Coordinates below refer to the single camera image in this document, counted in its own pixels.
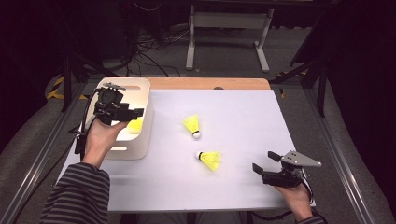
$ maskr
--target metal frame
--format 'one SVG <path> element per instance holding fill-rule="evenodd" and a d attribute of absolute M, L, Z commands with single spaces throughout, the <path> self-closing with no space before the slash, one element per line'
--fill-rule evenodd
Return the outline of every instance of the metal frame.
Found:
<path fill-rule="evenodd" d="M 213 12 L 195 12 L 194 6 L 190 8 L 190 43 L 187 52 L 186 69 L 192 70 L 194 64 L 195 52 L 195 27 L 219 27 L 219 28 L 245 28 L 261 29 L 262 36 L 259 41 L 254 42 L 254 46 L 259 57 L 260 66 L 264 73 L 270 71 L 268 62 L 265 59 L 262 47 L 268 29 L 273 18 L 274 10 L 268 10 L 267 14 L 245 14 L 245 13 L 213 13 Z"/>
<path fill-rule="evenodd" d="M 8 209 L 4 213 L 2 219 L 0 220 L 0 223 L 13 223 L 13 220 L 16 217 L 19 209 L 21 208 L 21 205 L 26 201 L 27 197 L 32 192 L 35 186 L 35 182 L 37 182 L 37 179 L 40 177 L 40 174 L 43 171 L 48 158 L 50 157 L 50 153 L 55 148 L 55 144 L 60 135 L 60 131 L 64 127 L 64 124 L 72 113 L 79 96 L 85 89 L 85 86 L 85 83 L 78 83 L 78 86 L 73 92 L 73 98 L 70 105 L 67 107 L 64 113 L 61 113 L 61 115 L 58 117 L 55 124 L 53 125 L 53 128 L 49 134 L 49 137 L 47 138 L 46 143 L 41 148 L 29 171 L 26 173 L 20 188 L 18 189 L 10 205 L 8 206 Z"/>
<path fill-rule="evenodd" d="M 361 195 L 361 190 L 359 189 L 358 183 L 356 183 L 355 177 L 347 165 L 347 161 L 344 158 L 343 152 L 341 149 L 334 143 L 332 132 L 330 131 L 329 124 L 327 120 L 323 118 L 316 107 L 316 98 L 315 94 L 312 90 L 304 90 L 305 97 L 308 100 L 314 114 L 315 118 L 318 121 L 320 129 L 323 132 L 323 135 L 326 138 L 326 141 L 330 147 L 330 155 L 334 162 L 335 168 L 337 169 L 338 174 L 341 177 L 341 180 L 344 184 L 344 188 L 346 189 L 346 194 L 349 197 L 349 200 L 352 203 L 353 208 L 355 209 L 355 213 L 358 216 L 360 223 L 375 223 L 370 211 L 367 208 L 367 204 Z"/>

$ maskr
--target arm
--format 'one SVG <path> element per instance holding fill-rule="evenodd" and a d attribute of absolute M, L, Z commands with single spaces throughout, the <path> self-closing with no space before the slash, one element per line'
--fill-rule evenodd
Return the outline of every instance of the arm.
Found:
<path fill-rule="evenodd" d="M 99 168 L 126 125 L 107 126 L 99 119 L 92 123 L 83 161 L 64 172 L 47 199 L 40 223 L 107 223 L 110 180 Z"/>
<path fill-rule="evenodd" d="M 309 203 L 309 193 L 303 184 L 293 189 L 275 188 L 283 194 L 286 204 L 299 224 L 313 223 L 314 220 L 318 224 L 325 223 L 322 217 L 313 216 Z"/>

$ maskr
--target shuttlecock cork tip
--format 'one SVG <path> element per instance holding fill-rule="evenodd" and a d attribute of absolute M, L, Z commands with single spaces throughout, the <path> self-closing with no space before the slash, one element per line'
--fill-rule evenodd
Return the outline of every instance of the shuttlecock cork tip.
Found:
<path fill-rule="evenodd" d="M 200 160 L 201 153 L 202 153 L 202 152 L 197 152 L 197 153 L 195 153 L 195 158 L 196 158 L 197 160 Z"/>
<path fill-rule="evenodd" d="M 192 134 L 192 137 L 198 139 L 199 137 L 201 137 L 201 133 L 199 131 L 196 131 L 195 133 Z"/>

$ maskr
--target white table surface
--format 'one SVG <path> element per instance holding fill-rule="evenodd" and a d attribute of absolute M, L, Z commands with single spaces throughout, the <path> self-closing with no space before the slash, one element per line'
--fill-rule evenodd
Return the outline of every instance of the white table surface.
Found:
<path fill-rule="evenodd" d="M 252 171 L 257 163 L 279 172 L 269 150 L 295 150 L 273 91 L 152 90 L 154 107 L 148 154 L 138 161 L 105 160 L 111 212 L 255 210 L 285 207 L 280 193 Z M 201 138 L 182 120 L 197 114 Z M 215 172 L 195 159 L 220 151 Z M 70 151 L 64 168 L 79 162 Z"/>

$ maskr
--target metal stand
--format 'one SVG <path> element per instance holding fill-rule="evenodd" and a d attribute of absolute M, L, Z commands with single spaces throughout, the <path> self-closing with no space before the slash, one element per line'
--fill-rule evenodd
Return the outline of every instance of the metal stand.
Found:
<path fill-rule="evenodd" d="M 218 27 L 218 28 L 244 28 L 244 29 L 261 29 L 262 36 L 259 41 L 254 43 L 260 65 L 264 73 L 270 71 L 268 62 L 265 59 L 262 46 L 265 37 L 267 37 L 271 19 L 274 10 L 268 10 L 267 14 L 245 14 L 245 13 L 212 13 L 212 12 L 195 12 L 194 6 L 190 9 L 190 43 L 187 52 L 186 69 L 192 70 L 195 52 L 195 27 Z"/>

